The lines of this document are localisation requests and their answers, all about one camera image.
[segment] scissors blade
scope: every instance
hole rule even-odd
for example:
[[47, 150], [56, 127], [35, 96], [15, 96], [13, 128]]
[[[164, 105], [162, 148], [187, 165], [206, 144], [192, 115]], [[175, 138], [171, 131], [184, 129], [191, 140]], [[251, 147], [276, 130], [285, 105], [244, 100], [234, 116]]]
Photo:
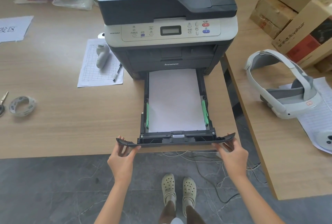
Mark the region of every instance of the scissors blade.
[[2, 99], [0, 100], [0, 105], [3, 103], [3, 101], [6, 99], [7, 95], [8, 95], [9, 91], [6, 92], [6, 94], [2, 97]]

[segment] person's left arm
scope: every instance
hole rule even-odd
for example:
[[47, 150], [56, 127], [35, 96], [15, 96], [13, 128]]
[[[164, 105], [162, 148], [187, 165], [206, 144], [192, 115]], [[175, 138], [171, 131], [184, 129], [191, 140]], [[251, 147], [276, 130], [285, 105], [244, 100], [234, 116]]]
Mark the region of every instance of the person's left arm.
[[122, 153], [123, 146], [116, 142], [112, 154], [107, 161], [114, 175], [114, 186], [95, 224], [118, 224], [120, 222], [123, 203], [131, 181], [134, 157], [140, 148], [140, 146], [137, 146], [127, 155], [129, 147], [126, 147], [125, 151]]

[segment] scissors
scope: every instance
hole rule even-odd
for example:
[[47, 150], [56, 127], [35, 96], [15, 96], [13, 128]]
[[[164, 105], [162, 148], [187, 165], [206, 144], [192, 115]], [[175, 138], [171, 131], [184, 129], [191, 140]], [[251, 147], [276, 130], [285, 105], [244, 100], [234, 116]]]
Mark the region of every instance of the scissors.
[[3, 115], [3, 113], [5, 113], [5, 106], [2, 104], [3, 101], [6, 99], [7, 95], [8, 95], [9, 91], [6, 92], [6, 94], [2, 97], [2, 99], [0, 100], [0, 117]]

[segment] shoe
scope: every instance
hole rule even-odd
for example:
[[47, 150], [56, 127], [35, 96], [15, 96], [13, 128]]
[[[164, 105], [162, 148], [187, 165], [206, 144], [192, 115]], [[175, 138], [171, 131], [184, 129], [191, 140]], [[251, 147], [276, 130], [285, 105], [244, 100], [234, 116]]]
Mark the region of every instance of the shoe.
[[183, 198], [182, 198], [182, 211], [185, 218], [187, 217], [185, 209], [185, 200], [190, 200], [195, 208], [196, 202], [196, 184], [192, 178], [186, 177], [183, 180]]
[[174, 209], [176, 209], [175, 180], [172, 173], [168, 173], [163, 177], [163, 179], [161, 180], [161, 188], [163, 190], [165, 206], [167, 204], [166, 197], [169, 195], [173, 195], [175, 198]]

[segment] white sock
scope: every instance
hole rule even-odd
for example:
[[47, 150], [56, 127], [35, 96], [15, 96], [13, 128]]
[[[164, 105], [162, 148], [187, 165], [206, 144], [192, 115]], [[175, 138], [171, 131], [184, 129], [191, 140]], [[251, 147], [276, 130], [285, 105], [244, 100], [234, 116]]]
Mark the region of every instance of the white sock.
[[191, 201], [190, 199], [187, 198], [183, 202], [183, 205], [184, 205], [185, 209], [187, 208], [187, 206], [192, 206], [193, 207], [193, 201]]
[[174, 197], [173, 194], [169, 194], [169, 195], [166, 196], [166, 204], [167, 204], [168, 201], [170, 201], [170, 200], [173, 201], [174, 206], [175, 206], [175, 197]]

